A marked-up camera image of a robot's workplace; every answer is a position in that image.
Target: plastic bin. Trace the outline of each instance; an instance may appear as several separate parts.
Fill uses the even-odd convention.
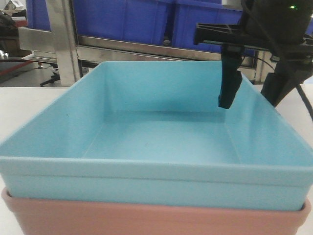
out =
[[[80,35],[161,45],[174,0],[74,0]],[[44,0],[28,0],[30,28],[50,30]]]
[[[50,31],[50,21],[45,0],[26,0],[29,28]]]
[[[299,210],[313,152],[221,62],[104,62],[0,144],[14,197]]]
[[[309,24],[309,27],[307,29],[307,34],[313,36],[313,20]]]
[[[199,0],[199,1],[211,2],[211,3],[217,3],[217,4],[222,3],[222,0]],[[166,32],[165,32],[170,40],[172,40],[172,38],[173,38],[174,21],[175,21],[175,8],[176,8],[176,5],[172,4],[172,6],[170,7],[170,14],[169,14],[169,19],[167,22]]]
[[[26,235],[295,235],[300,211],[253,211],[2,197]]]
[[[237,24],[241,15],[242,11],[224,8],[221,4],[197,0],[177,0],[172,46],[221,52],[219,45],[194,45],[197,23]],[[246,50],[246,54],[253,56],[254,51]]]

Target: black cable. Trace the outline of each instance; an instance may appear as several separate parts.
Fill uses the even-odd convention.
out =
[[[244,57],[242,58],[241,64],[243,63],[243,61],[245,60],[246,55],[244,55]]]
[[[261,29],[261,31],[264,33],[264,35],[267,37],[268,41],[272,44],[272,47],[274,48],[274,50],[276,51],[278,57],[280,58],[281,62],[283,64],[285,64],[286,70],[287,70],[287,76],[289,76],[289,79],[291,79],[294,84],[295,87],[298,91],[298,93],[301,96],[301,99],[303,100],[303,103],[305,104],[311,119],[313,121],[313,108],[312,105],[309,102],[309,99],[307,98],[307,96],[305,95],[304,91],[302,90],[301,86],[298,84],[295,76],[294,76],[294,72],[289,68],[289,63],[287,61],[287,59],[285,58],[285,55],[283,53],[283,51],[280,49],[280,47],[277,45],[276,41],[270,36],[270,34],[267,32],[267,30],[264,28],[264,26],[262,25],[262,23],[256,18],[254,17],[254,15],[252,14],[252,12],[248,9],[247,5],[246,5],[246,0],[241,0],[241,5],[243,7],[243,10],[255,21],[255,23],[259,26],[259,28]]]
[[[263,59],[261,59],[261,58],[256,58],[257,60],[261,60],[262,62],[264,62],[265,64],[267,64],[272,70],[274,70],[275,71],[275,68],[269,63],[269,62],[267,62],[267,61],[265,61],[265,60],[263,60]]]

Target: blue storage crate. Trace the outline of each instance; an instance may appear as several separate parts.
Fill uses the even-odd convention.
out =
[[[221,4],[197,0],[177,0],[172,45],[211,52],[221,52],[221,46],[211,44],[194,45],[197,23],[237,24],[242,11],[224,8]],[[247,50],[250,56],[254,52]]]
[[[28,27],[50,31],[50,21],[45,0],[26,0]]]
[[[174,0],[74,0],[80,35],[161,45]],[[50,30],[44,0],[28,0],[28,27]]]
[[[211,2],[211,3],[217,3],[217,4],[222,3],[222,0],[199,0],[199,1]],[[168,22],[166,25],[166,31],[165,31],[166,35],[169,37],[170,40],[172,40],[173,38],[175,7],[176,7],[175,4],[172,4],[172,6],[170,6],[170,14],[169,14]]]
[[[14,197],[299,210],[312,149],[221,62],[105,62],[0,144]]]
[[[313,36],[313,20],[311,20],[308,29],[307,29],[307,34]]]

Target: pink plastic bin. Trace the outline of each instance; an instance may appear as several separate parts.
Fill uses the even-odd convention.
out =
[[[295,235],[301,211],[253,211],[2,197],[25,235]]]

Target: light blue plastic bin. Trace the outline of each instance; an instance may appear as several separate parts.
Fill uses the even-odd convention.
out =
[[[220,62],[105,62],[0,145],[14,197],[299,210],[312,149]]]

